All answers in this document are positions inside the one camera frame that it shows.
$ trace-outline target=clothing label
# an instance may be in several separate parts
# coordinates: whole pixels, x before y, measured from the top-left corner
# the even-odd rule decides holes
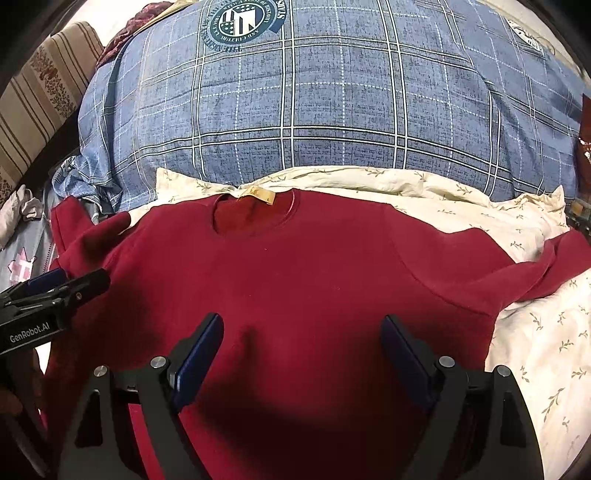
[[[248,189],[241,193],[238,198],[245,197],[246,195],[259,199],[268,205],[273,205],[273,202],[275,201],[275,192],[262,187],[257,187],[256,185],[248,187]]]
[[[279,33],[286,12],[285,0],[226,0],[203,23],[203,41],[212,50],[238,51],[267,30]]]
[[[511,27],[511,30],[513,30],[516,35],[523,40],[525,43],[527,43],[531,48],[539,51],[540,53],[543,53],[544,50],[542,49],[542,46],[539,44],[539,42],[532,37],[531,35],[529,35],[522,26],[520,26],[518,23],[513,22],[513,20],[509,20],[507,19],[507,23],[509,24],[509,26]]]

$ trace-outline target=white cloth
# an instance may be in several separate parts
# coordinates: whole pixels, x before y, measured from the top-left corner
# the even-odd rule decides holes
[[[24,185],[8,198],[0,209],[0,250],[3,250],[21,220],[41,218],[43,204]]]
[[[516,262],[538,257],[545,240],[567,232],[562,187],[494,203],[482,192],[435,174],[365,167],[296,167],[234,188],[159,168],[158,200],[132,210],[132,223],[155,205],[230,193],[251,185],[290,188],[390,203],[444,232],[481,228]],[[553,295],[501,312],[486,369],[509,366],[521,388],[540,444],[546,480],[569,467],[591,432],[591,271]]]

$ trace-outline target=red cloth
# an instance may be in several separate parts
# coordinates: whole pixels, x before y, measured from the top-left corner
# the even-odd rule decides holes
[[[181,419],[214,480],[391,480],[424,419],[383,356],[383,317],[481,369],[502,308],[591,267],[575,231],[515,264],[479,229],[442,233],[389,205],[292,190],[278,195],[280,215],[245,231],[256,207],[215,201],[156,207],[123,237],[127,213],[93,226],[73,198],[53,210],[59,266],[78,276],[102,265],[112,279],[52,344],[55,445],[94,367],[144,365],[213,311],[225,337]],[[161,479],[137,408],[134,427]]]
[[[113,60],[121,50],[121,47],[125,45],[125,42],[127,42],[135,32],[171,6],[171,2],[156,2],[143,7],[143,9],[135,14],[133,18],[130,18],[125,26],[115,34],[113,39],[111,39],[99,59],[96,61],[96,68],[102,67],[105,63]]]

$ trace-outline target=black device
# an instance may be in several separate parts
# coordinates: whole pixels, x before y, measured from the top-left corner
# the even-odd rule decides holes
[[[147,478],[129,403],[142,407],[166,480],[210,480],[178,414],[193,402],[222,338],[222,318],[211,313],[169,355],[138,370],[98,366],[77,405],[58,480]],[[380,341],[392,374],[430,415],[402,480],[544,478],[534,427],[509,368],[464,370],[453,358],[434,355],[393,315],[383,320]]]
[[[108,287],[103,269],[74,280],[57,269],[0,294],[0,385],[23,405],[18,417],[0,416],[0,447],[24,475],[50,474],[50,450],[34,401],[31,349],[67,330],[77,308]],[[9,470],[0,462],[3,469]]]

